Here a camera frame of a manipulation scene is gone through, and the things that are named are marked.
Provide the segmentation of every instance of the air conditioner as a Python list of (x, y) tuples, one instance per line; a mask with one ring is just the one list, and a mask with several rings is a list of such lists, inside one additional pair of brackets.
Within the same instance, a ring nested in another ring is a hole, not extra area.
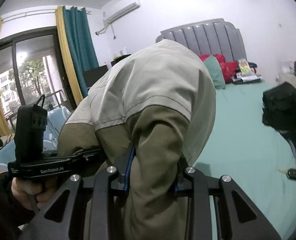
[(121, 0), (103, 12), (103, 24), (108, 26), (123, 15), (135, 10), (140, 6), (139, 0)]

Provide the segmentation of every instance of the olive green sleeve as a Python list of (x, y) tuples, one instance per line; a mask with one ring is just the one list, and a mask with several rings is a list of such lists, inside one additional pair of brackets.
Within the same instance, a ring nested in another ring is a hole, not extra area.
[(136, 156), (124, 210), (127, 240), (183, 239), (185, 199), (168, 194), (189, 121), (164, 106), (149, 106), (126, 122)]
[(80, 151), (100, 147), (92, 125), (66, 123), (58, 138), (58, 156), (71, 156)]

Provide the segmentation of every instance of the green pillow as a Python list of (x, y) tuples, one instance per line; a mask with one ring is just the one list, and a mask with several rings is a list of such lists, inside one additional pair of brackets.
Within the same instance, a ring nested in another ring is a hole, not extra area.
[(211, 79), (215, 85), (216, 89), (225, 89), (226, 84), (224, 80), (223, 73), (221, 72), (221, 68), (219, 65), (218, 60), (214, 56), (209, 56), (205, 61), (204, 64), (206, 65)]

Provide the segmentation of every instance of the hand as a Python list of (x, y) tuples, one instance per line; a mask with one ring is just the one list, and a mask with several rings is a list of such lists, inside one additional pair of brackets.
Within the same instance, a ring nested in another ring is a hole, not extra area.
[(41, 183), (19, 178), (13, 178), (11, 186), (14, 197), (28, 210), (32, 210), (28, 194), (37, 195), (37, 206), (41, 208), (58, 189), (58, 178), (52, 177), (47, 179), (45, 181), (45, 188), (46, 190), (42, 192)]

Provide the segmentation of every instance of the red pillow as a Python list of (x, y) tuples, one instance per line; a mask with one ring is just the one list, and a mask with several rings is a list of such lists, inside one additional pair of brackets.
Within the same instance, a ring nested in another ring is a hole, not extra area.
[(226, 62), (225, 56), (221, 54), (215, 54), (214, 57), (217, 59), (217, 61), (220, 63)]
[(204, 55), (201, 55), (199, 58), (201, 59), (202, 62), (204, 62), (207, 58), (209, 58), (211, 54), (204, 54)]
[[(201, 55), (199, 58), (202, 60), (202, 61), (205, 61), (209, 56), (211, 56), (211, 54), (204, 54), (204, 55)], [(221, 55), (221, 54), (214, 54), (214, 57), (217, 59), (217, 61), (219, 63), (224, 63), (226, 62), (226, 59), (225, 59), (225, 56), (224, 55)]]
[(238, 61), (220, 63), (221, 72), (223, 73), (226, 84), (232, 82), (231, 77), (235, 76), (235, 70), (238, 66)]

